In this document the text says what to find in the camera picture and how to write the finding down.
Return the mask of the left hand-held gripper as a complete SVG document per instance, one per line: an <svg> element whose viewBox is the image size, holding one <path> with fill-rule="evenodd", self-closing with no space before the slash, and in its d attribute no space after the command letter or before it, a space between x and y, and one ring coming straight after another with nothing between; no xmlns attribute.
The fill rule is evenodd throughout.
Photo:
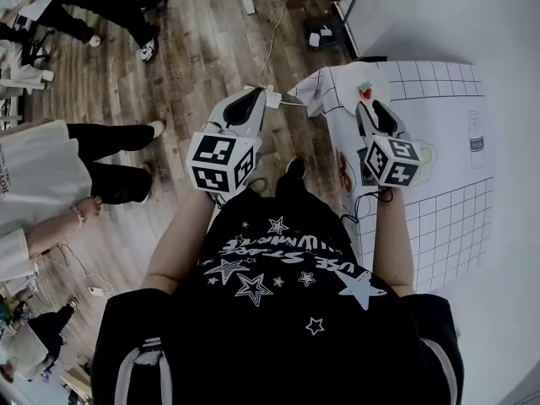
<svg viewBox="0 0 540 405"><path fill-rule="evenodd" d="M257 166L266 105L266 91L249 88L213 108L201 131L193 133L188 149L187 170L195 188L234 196L246 187Z"/></svg>

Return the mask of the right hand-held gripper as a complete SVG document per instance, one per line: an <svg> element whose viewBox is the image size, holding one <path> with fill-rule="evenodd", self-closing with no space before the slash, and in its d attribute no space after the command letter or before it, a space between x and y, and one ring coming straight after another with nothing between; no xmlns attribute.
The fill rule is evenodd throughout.
<svg viewBox="0 0 540 405"><path fill-rule="evenodd" d="M355 115L365 144L358 151L361 184L397 188L411 186L422 166L419 145L410 139L404 122L388 105L373 100L372 107L378 119L375 126L386 135L373 133L370 112L360 101Z"/></svg>

